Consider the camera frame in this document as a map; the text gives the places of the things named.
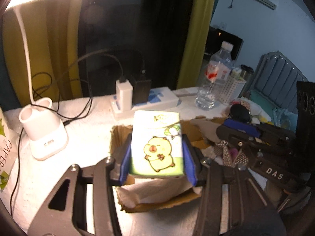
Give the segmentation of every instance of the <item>plastic bottle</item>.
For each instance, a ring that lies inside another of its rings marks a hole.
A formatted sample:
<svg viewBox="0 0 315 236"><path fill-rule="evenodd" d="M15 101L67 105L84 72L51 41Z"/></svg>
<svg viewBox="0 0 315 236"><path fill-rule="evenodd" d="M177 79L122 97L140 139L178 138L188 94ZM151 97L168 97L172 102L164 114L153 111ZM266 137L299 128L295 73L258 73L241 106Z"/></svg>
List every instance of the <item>plastic bottle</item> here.
<svg viewBox="0 0 315 236"><path fill-rule="evenodd" d="M233 45L222 42L221 49L210 58L202 85L199 87L195 104L203 110L211 109L217 100L232 69Z"/></svg>

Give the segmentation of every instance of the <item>tissue pack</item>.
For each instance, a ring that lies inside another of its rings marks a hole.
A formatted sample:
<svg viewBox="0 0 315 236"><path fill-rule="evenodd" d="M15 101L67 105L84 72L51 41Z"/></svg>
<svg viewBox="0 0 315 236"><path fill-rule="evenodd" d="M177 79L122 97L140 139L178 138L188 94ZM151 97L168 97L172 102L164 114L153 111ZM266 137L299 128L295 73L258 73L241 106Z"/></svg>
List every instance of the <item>tissue pack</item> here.
<svg viewBox="0 0 315 236"><path fill-rule="evenodd" d="M147 178L184 174L179 121L179 114L176 112L135 112L130 174Z"/></svg>

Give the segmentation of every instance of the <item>lamp light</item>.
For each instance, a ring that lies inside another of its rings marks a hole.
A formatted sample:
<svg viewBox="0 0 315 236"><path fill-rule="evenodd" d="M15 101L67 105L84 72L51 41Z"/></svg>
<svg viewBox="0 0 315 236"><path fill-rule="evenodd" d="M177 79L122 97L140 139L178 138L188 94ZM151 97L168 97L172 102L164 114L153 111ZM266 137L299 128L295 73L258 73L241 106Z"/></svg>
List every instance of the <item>lamp light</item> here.
<svg viewBox="0 0 315 236"><path fill-rule="evenodd" d="M33 98L32 74L26 31L20 12L21 4L31 1L34 0L11 0L6 10L9 10L10 8L14 10L21 29L26 58L29 95L31 100L31 104L25 106L21 110L19 120L29 137L33 157L37 160L45 160L67 146L68 134L61 119L55 112L32 105L35 104L53 109L53 102L50 98L45 97L37 101L34 101Z"/></svg>

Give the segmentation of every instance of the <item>black speaker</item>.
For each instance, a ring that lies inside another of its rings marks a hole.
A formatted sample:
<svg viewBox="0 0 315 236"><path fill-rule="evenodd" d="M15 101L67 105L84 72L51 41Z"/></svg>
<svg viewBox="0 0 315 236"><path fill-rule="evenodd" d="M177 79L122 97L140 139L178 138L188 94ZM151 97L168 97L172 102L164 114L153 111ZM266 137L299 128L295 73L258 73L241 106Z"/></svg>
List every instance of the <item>black speaker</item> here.
<svg viewBox="0 0 315 236"><path fill-rule="evenodd" d="M315 83L298 81L296 84L298 119L296 126L297 154L304 157L305 172L315 171Z"/></svg>

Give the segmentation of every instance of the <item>white tablecloth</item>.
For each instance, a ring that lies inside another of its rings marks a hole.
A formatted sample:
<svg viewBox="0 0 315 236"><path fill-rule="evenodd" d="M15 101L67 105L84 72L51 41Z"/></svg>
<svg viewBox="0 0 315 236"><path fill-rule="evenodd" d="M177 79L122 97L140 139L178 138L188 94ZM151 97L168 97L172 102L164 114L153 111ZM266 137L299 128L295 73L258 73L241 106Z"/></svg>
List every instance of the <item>white tablecloth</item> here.
<svg viewBox="0 0 315 236"><path fill-rule="evenodd" d="M87 98L63 101L60 113L65 116L76 116L81 112ZM217 103L210 111L195 107L195 96L181 97L177 107L167 111L179 112L182 120L189 120L197 115L208 118L221 115L226 106ZM20 109L5 112L10 127L20 132L22 127L18 120ZM14 220L27 232L37 210L52 188L68 169L75 163L81 167L95 165L109 154L111 128L114 125L133 124L133 118L116 121L110 111L108 97L93 98L90 115L66 126L69 135L67 147L45 161L37 161L31 155L28 137L24 135L20 150L20 180L15 194ZM7 187L0 194L4 205L9 210L10 195L17 178L17 160ZM88 231L93 233L92 199L89 189L87 197ZM118 218L123 235L191 235L198 209L199 200L182 204L171 209L155 210L146 213L127 214L120 211L116 203Z"/></svg>

